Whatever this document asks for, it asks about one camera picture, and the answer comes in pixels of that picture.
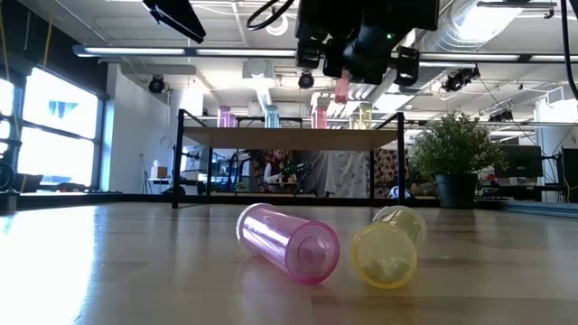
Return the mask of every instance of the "yellow plastic cup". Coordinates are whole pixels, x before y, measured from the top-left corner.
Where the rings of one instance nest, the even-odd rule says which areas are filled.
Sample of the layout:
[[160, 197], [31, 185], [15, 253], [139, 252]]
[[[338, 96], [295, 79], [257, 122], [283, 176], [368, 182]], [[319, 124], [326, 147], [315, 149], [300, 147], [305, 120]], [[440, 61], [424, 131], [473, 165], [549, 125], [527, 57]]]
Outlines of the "yellow plastic cup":
[[365, 282], [377, 288], [399, 288], [414, 276], [416, 247], [425, 241], [426, 231], [417, 211], [385, 207], [353, 239], [353, 266]]

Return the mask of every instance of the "person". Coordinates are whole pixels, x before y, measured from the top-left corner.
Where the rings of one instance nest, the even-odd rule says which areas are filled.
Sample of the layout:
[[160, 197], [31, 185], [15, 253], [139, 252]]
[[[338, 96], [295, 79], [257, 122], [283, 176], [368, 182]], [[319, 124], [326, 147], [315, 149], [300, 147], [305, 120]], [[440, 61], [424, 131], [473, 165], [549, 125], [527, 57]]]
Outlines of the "person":
[[282, 173], [283, 168], [288, 164], [286, 150], [275, 150], [272, 162], [268, 162], [265, 167], [264, 182], [265, 184], [274, 182], [290, 182], [295, 180], [294, 175], [285, 175]]

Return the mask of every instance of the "potted plant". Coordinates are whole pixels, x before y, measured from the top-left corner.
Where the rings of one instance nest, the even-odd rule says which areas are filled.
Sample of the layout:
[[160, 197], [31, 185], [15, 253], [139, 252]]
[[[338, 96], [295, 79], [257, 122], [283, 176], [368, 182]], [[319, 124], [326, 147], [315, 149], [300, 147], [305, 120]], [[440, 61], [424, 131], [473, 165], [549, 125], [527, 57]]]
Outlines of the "potted plant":
[[451, 112], [432, 121], [415, 137], [411, 162], [433, 175], [442, 208], [472, 209], [477, 172], [490, 166], [506, 167], [506, 155], [489, 140], [489, 129], [464, 113]]

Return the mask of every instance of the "plant pot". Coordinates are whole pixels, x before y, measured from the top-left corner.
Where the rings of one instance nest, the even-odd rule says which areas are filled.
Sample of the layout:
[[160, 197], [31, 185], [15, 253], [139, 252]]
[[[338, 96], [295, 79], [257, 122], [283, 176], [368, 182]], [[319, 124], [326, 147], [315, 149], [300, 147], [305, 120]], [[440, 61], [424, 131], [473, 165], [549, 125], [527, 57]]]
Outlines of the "plant pot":
[[435, 175], [440, 206], [447, 209], [473, 209], [478, 175]]

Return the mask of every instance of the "pink plastic cup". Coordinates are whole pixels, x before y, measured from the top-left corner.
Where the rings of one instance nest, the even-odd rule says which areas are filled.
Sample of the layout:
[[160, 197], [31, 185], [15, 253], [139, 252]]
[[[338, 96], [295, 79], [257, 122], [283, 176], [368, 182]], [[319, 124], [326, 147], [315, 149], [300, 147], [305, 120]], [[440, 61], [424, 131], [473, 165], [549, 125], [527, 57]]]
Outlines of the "pink plastic cup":
[[241, 212], [237, 239], [303, 284], [327, 279], [340, 257], [340, 243], [331, 227], [265, 203]]

